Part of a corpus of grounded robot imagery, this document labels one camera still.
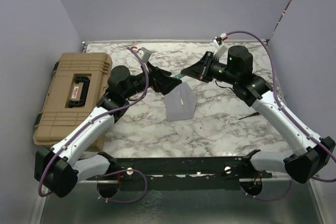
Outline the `green white glue stick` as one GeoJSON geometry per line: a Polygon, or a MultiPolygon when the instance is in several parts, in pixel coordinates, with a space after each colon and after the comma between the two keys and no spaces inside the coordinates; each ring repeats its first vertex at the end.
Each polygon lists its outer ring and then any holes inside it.
{"type": "Polygon", "coordinates": [[[174,78],[177,79],[177,80],[182,80],[183,77],[185,77],[185,75],[182,74],[182,73],[178,73],[174,76],[174,78]]]}

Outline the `grey paper envelope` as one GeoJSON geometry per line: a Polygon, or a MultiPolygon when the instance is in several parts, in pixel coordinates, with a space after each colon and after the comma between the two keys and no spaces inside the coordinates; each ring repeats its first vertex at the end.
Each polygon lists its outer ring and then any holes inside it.
{"type": "Polygon", "coordinates": [[[190,120],[194,117],[197,97],[191,87],[182,82],[164,96],[168,122],[190,120]]]}

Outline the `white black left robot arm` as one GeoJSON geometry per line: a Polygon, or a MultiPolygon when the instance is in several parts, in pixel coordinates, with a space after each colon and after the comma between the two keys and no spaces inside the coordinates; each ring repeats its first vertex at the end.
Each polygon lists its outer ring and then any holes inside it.
{"type": "Polygon", "coordinates": [[[105,94],[89,116],[59,143],[51,148],[38,149],[34,177],[39,182],[39,196],[54,193],[62,198],[78,182],[100,175],[110,179],[115,175],[116,160],[109,154],[100,152],[88,159],[80,159],[80,156],[132,106],[128,100],[130,97],[140,93],[138,99],[142,100],[148,88],[167,95],[182,83],[169,71],[150,63],[141,63],[141,68],[143,72],[133,76],[126,66],[114,67],[105,94]]]}

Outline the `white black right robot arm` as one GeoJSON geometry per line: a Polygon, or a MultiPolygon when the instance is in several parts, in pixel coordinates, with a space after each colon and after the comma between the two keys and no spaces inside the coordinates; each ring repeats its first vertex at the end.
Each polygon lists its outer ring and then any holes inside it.
{"type": "Polygon", "coordinates": [[[296,182],[306,183],[326,166],[335,141],[309,129],[276,99],[271,84],[253,73],[253,55],[245,46],[232,46],[227,52],[227,62],[221,63],[217,54],[207,51],[181,74],[206,83],[217,80],[232,85],[236,97],[261,114],[289,144],[290,152],[255,150],[249,153],[245,157],[247,161],[241,164],[246,177],[267,170],[286,173],[296,182]]]}

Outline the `tan plastic tool case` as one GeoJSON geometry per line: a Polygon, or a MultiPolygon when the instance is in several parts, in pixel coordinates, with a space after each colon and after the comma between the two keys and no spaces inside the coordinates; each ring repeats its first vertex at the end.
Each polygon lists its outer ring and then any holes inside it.
{"type": "Polygon", "coordinates": [[[79,126],[108,87],[111,57],[104,52],[63,53],[55,63],[33,141],[52,147],[79,126]]]}

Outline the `red handled screwdriver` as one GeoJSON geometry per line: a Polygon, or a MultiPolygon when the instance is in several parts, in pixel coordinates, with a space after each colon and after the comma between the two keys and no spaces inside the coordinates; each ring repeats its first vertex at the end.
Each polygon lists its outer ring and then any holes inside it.
{"type": "Polygon", "coordinates": [[[244,116],[242,118],[239,118],[238,120],[242,120],[242,119],[246,119],[246,118],[250,118],[250,117],[253,117],[253,116],[258,116],[259,115],[259,112],[254,112],[250,115],[247,115],[247,116],[244,116]]]}

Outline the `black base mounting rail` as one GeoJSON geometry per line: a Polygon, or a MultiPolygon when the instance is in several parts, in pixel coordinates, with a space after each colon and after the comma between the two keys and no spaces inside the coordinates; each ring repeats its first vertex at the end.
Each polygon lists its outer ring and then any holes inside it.
{"type": "Polygon", "coordinates": [[[148,190],[239,190],[240,181],[252,182],[257,176],[271,178],[271,173],[258,172],[243,156],[117,158],[111,171],[121,175],[95,176],[89,182],[119,185],[124,191],[148,190]]]}

